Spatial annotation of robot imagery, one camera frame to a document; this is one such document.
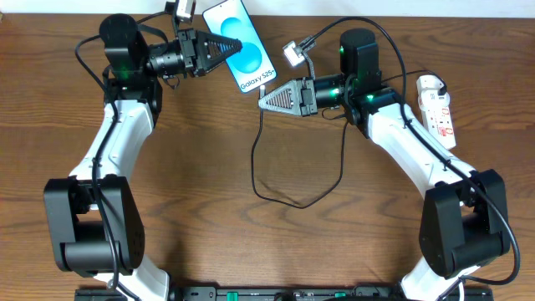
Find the blue Galaxy smartphone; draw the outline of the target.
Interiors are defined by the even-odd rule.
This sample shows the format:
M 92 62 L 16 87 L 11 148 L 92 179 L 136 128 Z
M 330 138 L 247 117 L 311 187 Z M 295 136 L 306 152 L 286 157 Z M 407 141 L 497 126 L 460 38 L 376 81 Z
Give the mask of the blue Galaxy smartphone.
M 242 93 L 251 92 L 277 77 L 277 71 L 241 0 L 218 3 L 206 9 L 202 17 L 212 33 L 238 39 L 242 43 L 242 49 L 227 59 L 228 68 Z

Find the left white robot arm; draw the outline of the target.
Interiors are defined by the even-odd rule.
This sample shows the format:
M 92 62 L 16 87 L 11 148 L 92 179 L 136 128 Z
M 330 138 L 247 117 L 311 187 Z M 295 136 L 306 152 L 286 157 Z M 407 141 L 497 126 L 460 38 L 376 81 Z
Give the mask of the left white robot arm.
M 161 31 L 116 13 L 99 26 L 108 66 L 96 81 L 104 118 L 88 152 L 65 178 L 49 180 L 43 201 L 53 257 L 64 272 L 103 283 L 77 300 L 181 300 L 181 288 L 145 254 L 145 228 L 130 177 L 162 109 L 171 79 L 201 77 L 242 49 L 242 42 L 174 27 L 173 39 L 150 45 Z

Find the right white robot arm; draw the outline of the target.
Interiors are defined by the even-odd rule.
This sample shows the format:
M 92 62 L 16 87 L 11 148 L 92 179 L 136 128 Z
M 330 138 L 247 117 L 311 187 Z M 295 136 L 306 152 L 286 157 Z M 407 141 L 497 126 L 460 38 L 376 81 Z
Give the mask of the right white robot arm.
M 424 199 L 421 260 L 400 282 L 411 300 L 439 300 L 478 268 L 508 252 L 520 259 L 508 223 L 503 179 L 452 155 L 415 119 L 402 94 L 382 84 L 375 35 L 365 28 L 340 37 L 341 72 L 292 79 L 258 101 L 260 110 L 313 115 L 341 106 L 349 124 L 383 148 Z

